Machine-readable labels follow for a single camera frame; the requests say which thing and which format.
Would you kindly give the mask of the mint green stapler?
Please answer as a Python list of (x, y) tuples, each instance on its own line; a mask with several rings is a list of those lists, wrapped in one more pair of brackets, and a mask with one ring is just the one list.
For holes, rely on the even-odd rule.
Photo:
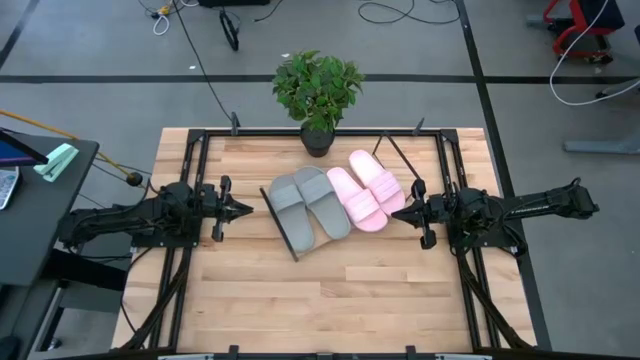
[(33, 170), (41, 175), (45, 181), (55, 182), (78, 153), (77, 148), (63, 143), (47, 155), (48, 162), (46, 164), (35, 165)]

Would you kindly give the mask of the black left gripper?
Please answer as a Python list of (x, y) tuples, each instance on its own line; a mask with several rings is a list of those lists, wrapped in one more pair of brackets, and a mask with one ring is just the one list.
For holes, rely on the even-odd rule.
[(223, 241), (223, 226), (225, 224), (254, 212), (253, 207), (232, 199), (230, 195), (231, 184), (230, 177), (223, 175), (219, 188), (212, 184), (203, 184), (200, 189), (203, 217), (216, 220), (211, 235), (215, 242)]

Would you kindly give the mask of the blue screen tablet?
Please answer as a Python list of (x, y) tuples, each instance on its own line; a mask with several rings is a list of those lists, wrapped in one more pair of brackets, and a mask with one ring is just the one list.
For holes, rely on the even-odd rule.
[(46, 156), (0, 130), (0, 168), (46, 165), (48, 162)]

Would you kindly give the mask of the black metal table frame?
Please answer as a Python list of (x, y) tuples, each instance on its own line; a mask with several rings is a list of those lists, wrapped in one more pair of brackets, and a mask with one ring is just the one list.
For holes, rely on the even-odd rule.
[[(295, 261), (260, 193), (280, 175), (312, 165), (344, 166), (355, 149), (371, 150), (392, 133), (431, 194), (458, 186), (498, 190), (482, 129), (343, 129), (329, 153), (310, 156), (291, 128), (167, 128), (152, 181), (193, 185), (227, 175), (233, 196), (254, 212), (227, 225), (222, 242), (205, 221), (192, 250), (155, 249), (133, 268), (124, 293), (125, 313), (113, 338), (124, 344), (129, 320), (141, 321), (180, 265), (186, 284), (153, 328), (146, 346), (227, 356), (336, 359), (344, 354), (389, 356), (414, 345), (417, 353), (470, 352), (506, 347), (507, 340), (462, 281), (449, 248), (449, 231), (435, 226), (436, 246), (423, 250), (420, 231), (397, 220), (380, 233), (352, 233)], [(382, 164), (409, 188), (414, 181), (387, 141)]]

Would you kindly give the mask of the green potted plant black pot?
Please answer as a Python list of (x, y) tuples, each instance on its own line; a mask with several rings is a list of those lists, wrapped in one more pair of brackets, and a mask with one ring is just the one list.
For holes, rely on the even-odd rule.
[(353, 61), (318, 50), (301, 51), (276, 68), (272, 93), (290, 119), (300, 124), (307, 153), (328, 154), (344, 111), (356, 104), (366, 76)]

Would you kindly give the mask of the pink slide sandal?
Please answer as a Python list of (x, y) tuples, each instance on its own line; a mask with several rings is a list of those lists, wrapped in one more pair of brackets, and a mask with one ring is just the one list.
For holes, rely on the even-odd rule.
[(371, 191), (385, 214), (391, 215), (404, 207), (405, 196), (401, 184), (395, 175), (386, 170), (369, 152), (352, 152), (349, 164), (360, 183)]
[(364, 232), (378, 232), (388, 223), (387, 215), (369, 189), (362, 187), (344, 168), (327, 171), (335, 193), (352, 224)]

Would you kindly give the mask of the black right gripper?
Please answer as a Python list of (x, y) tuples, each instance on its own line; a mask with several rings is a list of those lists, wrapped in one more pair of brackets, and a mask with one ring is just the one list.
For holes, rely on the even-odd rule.
[(423, 250), (429, 250), (437, 243), (435, 231), (430, 228), (430, 225), (433, 223), (446, 224), (451, 213), (447, 197), (444, 195), (426, 196), (426, 190), (426, 183), (422, 179), (416, 179), (411, 186), (414, 202), (392, 213), (394, 219), (422, 230), (420, 246)]

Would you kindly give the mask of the white sneaker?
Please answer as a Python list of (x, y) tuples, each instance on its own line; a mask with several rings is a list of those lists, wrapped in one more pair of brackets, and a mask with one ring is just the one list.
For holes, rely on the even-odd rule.
[(292, 249), (296, 253), (310, 250), (315, 237), (293, 176), (276, 177), (269, 187), (268, 197)]

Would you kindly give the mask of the red black cart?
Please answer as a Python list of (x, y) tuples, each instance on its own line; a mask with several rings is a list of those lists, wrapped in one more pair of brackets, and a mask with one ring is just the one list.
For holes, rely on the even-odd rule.
[[(550, 0), (542, 14), (542, 24), (556, 35), (553, 52), (560, 58), (583, 58), (592, 64), (606, 65), (613, 61), (607, 36), (625, 26), (616, 0), (568, 0), (568, 18), (551, 17), (561, 0)], [(594, 50), (570, 50), (571, 44), (585, 33), (595, 41)]]

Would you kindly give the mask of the black side desk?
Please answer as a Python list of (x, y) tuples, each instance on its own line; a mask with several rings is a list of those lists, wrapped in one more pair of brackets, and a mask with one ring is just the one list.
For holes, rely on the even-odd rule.
[(0, 340), (15, 339), (10, 360), (28, 357), (56, 293), (58, 282), (42, 271), (58, 222), (74, 204), (99, 149), (95, 141), (66, 142), (79, 153), (61, 175), (48, 182), (31, 166), (22, 166), (18, 191), (0, 211)]

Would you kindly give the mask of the white keyboard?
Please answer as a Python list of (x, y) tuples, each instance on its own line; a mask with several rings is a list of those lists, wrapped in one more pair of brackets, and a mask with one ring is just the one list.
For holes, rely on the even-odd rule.
[(9, 206), (20, 183), (20, 168), (0, 168), (0, 211)]

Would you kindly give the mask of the black floor box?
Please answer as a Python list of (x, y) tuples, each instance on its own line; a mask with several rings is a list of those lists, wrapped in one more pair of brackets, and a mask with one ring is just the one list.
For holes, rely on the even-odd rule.
[(264, 6), (269, 5), (271, 0), (197, 0), (203, 7), (228, 7), (228, 6)]

